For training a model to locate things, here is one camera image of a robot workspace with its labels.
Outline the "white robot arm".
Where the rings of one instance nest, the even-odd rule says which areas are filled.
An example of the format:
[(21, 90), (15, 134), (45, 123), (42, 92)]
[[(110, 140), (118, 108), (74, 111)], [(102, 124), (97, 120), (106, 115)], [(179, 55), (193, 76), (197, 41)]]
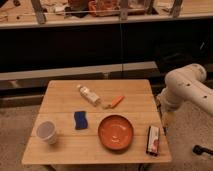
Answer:
[(165, 76), (165, 87), (157, 95), (164, 127), (172, 122), (173, 112), (184, 101), (190, 101), (213, 117), (213, 89), (204, 84), (207, 72), (200, 64), (189, 64), (174, 69)]

